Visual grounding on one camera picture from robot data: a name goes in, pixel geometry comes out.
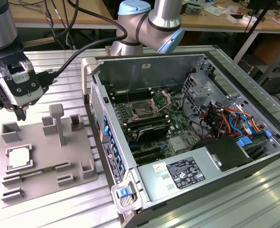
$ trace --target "wire bundle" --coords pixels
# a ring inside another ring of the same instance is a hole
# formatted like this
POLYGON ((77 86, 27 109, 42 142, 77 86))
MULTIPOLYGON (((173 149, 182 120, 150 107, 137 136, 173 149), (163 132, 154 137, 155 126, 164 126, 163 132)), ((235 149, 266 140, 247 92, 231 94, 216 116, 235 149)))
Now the wire bundle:
MULTIPOLYGON (((200 117, 201 121, 205 120, 209 111, 211 111, 211 110, 214 111, 215 109, 217 109, 217 108, 208 109, 200 117)), ((222 118, 221 124, 219 125, 219 124, 216 123, 215 126, 214 126, 214 130, 216 130, 216 132, 218 132, 217 137, 219 137, 221 135, 229 135, 229 136, 232 136, 232 137, 244 136, 244 133, 242 132, 242 130, 239 129, 238 127, 236 127, 237 122, 240 121, 239 118, 244 119, 244 121, 246 122, 247 127, 249 128, 251 133, 260 132, 260 129, 256 125, 253 117, 251 115, 241 111, 241 110, 234 110, 234 109, 231 109, 231 108, 223 108, 222 112, 217 112, 217 115, 222 118)))
POLYGON ((258 132, 261 131, 261 130, 259 129, 259 127, 256 125, 256 123, 255 123, 255 121, 254 121, 254 118, 251 118, 251 119, 250 119, 251 123, 250 123, 250 121, 248 120, 248 117, 251 117, 250 114, 247 114, 247 113, 245 113, 245 112, 243 112, 243 111, 241 111, 241 110, 234 110, 234 109, 231 109, 231 108, 224 108, 223 110, 225 110, 225 111, 231 113, 230 116, 229 116, 230 125, 231 125, 231 127, 232 127, 234 130, 236 130, 236 131, 238 131, 239 133, 241 133, 241 135, 243 135, 243 133, 241 132, 241 130, 239 130, 239 129, 237 130, 237 129, 236 129, 235 127, 233 127, 233 125, 232 125, 232 116, 233 116, 233 114, 238 114, 238 115, 240 115, 240 116, 245 120, 245 122, 246 122, 248 128, 250 129, 250 131, 251 131, 252 133, 258 133, 258 132))

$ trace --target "blue tab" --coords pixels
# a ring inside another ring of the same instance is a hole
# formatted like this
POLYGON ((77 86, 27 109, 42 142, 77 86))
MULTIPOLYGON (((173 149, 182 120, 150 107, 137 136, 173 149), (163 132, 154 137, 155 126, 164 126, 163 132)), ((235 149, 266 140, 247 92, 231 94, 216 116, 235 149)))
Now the blue tab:
POLYGON ((119 150, 117 149, 117 147, 115 146, 113 151, 115 152, 115 156, 118 156, 119 155, 119 150))
POLYGON ((125 174, 125 167, 124 167, 124 165, 123 165, 123 164, 121 164, 121 166, 120 166, 120 170, 121 170, 122 174, 124 175, 124 174, 125 174))
POLYGON ((265 131, 265 135, 269 138, 273 136, 272 132, 270 132, 269 130, 265 131))
POLYGON ((131 192, 130 188, 128 188, 128 187, 120 189, 120 191, 119 191, 120 198, 124 198, 124 197, 131 196, 131 195, 132 195, 132 192, 131 192))
POLYGON ((118 157, 116 158, 116 162, 117 162, 118 164, 121 164, 122 159, 121 159, 121 156, 120 156, 120 155, 118 155, 118 157))
POLYGON ((104 129, 104 134, 108 134, 108 132, 109 132, 109 126, 106 126, 104 129))
POLYGON ((113 146, 115 146, 115 145, 116 145, 116 142, 115 142, 115 140, 114 140, 114 139, 112 139, 112 140, 111 140, 111 144, 112 144, 113 146))
POLYGON ((252 143, 252 140, 248 137, 248 136, 244 136, 242 138, 239 138, 239 140, 237 141, 237 143, 240 145, 240 146, 246 146, 246 145, 249 145, 252 143))

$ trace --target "warning label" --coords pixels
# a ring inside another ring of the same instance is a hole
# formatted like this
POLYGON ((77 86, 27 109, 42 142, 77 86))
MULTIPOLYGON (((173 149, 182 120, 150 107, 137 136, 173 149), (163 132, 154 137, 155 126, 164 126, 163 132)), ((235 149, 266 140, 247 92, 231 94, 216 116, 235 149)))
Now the warning label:
POLYGON ((184 189, 205 180, 193 157, 169 164, 167 169, 178 189, 184 189))

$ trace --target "electronic equipment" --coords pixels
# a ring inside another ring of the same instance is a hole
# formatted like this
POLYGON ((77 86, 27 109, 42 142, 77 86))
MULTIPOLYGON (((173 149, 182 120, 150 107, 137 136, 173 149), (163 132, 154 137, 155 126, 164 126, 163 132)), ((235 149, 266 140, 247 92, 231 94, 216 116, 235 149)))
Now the electronic equipment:
POLYGON ((86 89, 83 76, 83 93, 90 90, 84 100, 123 227, 140 226, 280 157, 280 122, 209 52, 85 62, 93 82, 86 89))
MULTIPOLYGON (((262 74, 268 69, 268 65, 256 66, 250 73, 250 76, 255 80, 259 80, 262 74)), ((261 87, 269 94, 280 93, 280 65, 268 74, 268 77, 262 82, 261 87)))
MULTIPOLYGON (((114 20, 117 20, 117 16, 118 16, 118 11, 119 11, 119 7, 121 2, 123 2, 124 0, 103 0, 103 3, 105 4, 107 10, 109 11, 111 17, 114 20)), ((143 0, 146 1, 148 3, 150 3, 150 5, 154 6, 154 2, 155 0, 143 0)))
MULTIPOLYGON (((268 5, 269 0, 250 0, 249 4, 246 8, 252 9, 253 12, 249 12, 249 15, 253 15, 254 17, 259 17, 259 10, 263 10, 268 5)), ((275 1, 269 8, 269 10, 279 10, 280 5, 277 4, 277 1, 275 1)))

